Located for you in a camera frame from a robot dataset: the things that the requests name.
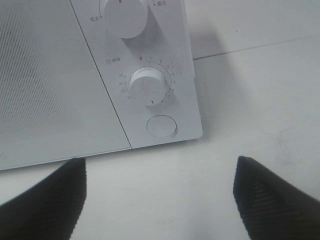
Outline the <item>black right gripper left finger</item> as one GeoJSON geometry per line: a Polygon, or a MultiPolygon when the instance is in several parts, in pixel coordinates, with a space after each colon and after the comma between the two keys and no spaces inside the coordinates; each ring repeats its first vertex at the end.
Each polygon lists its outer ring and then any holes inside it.
{"type": "Polygon", "coordinates": [[[87,197],[85,158],[74,158],[0,206],[2,240],[69,240],[87,197]]]}

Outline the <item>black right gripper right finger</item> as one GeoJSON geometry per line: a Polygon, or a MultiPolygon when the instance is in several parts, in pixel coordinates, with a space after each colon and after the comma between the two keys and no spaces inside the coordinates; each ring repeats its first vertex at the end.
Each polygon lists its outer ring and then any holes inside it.
{"type": "Polygon", "coordinates": [[[251,157],[238,157],[233,196],[252,240],[320,238],[319,200],[251,157]]]}

